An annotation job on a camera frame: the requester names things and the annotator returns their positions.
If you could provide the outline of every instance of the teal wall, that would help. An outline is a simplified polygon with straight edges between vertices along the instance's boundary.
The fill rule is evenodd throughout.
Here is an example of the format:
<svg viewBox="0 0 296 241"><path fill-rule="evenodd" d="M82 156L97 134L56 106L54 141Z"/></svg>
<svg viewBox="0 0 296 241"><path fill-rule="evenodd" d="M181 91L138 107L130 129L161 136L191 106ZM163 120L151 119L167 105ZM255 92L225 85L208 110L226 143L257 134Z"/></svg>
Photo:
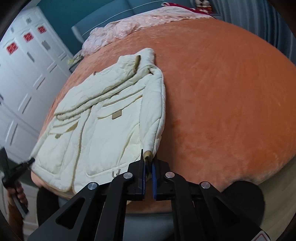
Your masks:
<svg viewBox="0 0 296 241"><path fill-rule="evenodd" d="M41 0L38 6L72 54L82 44L75 38L71 27L87 15L112 0Z"/></svg>

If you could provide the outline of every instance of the white wardrobe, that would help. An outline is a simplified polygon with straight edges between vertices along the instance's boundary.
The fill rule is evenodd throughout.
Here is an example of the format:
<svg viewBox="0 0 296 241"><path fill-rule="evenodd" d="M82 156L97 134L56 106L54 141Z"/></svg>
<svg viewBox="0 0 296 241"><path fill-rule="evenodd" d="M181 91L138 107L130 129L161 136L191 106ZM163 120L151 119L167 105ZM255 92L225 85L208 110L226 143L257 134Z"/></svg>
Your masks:
<svg viewBox="0 0 296 241"><path fill-rule="evenodd" d="M38 7L20 12L0 42L0 147L27 160L73 55Z"/></svg>

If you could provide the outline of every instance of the leather tag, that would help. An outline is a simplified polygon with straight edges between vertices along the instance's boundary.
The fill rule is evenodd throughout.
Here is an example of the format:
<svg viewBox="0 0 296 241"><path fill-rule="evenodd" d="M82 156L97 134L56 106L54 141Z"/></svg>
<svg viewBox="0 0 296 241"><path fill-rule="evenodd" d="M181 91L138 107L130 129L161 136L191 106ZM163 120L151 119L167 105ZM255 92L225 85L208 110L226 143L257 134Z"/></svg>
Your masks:
<svg viewBox="0 0 296 241"><path fill-rule="evenodd" d="M121 110L118 110L112 114L112 120L116 119L117 117L121 116Z"/></svg>

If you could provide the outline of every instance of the blue gripper pad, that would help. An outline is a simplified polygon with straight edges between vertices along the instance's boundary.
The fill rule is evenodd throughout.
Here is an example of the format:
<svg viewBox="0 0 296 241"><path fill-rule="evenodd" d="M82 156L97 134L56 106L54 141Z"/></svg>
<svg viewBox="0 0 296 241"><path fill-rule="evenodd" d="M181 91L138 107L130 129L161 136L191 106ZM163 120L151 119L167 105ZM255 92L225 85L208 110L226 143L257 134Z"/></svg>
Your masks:
<svg viewBox="0 0 296 241"><path fill-rule="evenodd" d="M155 165L152 163L152 191L153 191L153 198L156 200L156 190L157 190L157 180L156 180L156 173L155 173Z"/></svg>
<svg viewBox="0 0 296 241"><path fill-rule="evenodd" d="M143 175L142 175L142 195L145 195L145 185L146 185L146 165L143 165Z"/></svg>

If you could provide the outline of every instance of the pink blanket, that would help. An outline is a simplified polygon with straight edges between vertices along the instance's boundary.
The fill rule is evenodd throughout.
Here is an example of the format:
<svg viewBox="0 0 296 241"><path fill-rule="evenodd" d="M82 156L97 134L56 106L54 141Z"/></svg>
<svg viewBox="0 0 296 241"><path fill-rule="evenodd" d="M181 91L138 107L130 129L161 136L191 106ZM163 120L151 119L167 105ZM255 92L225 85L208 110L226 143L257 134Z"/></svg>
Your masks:
<svg viewBox="0 0 296 241"><path fill-rule="evenodd" d="M165 6L129 18L108 23L105 27L95 28L82 46L82 55L95 53L102 47L123 39L140 29L183 19L212 18L205 13L196 13L183 7Z"/></svg>

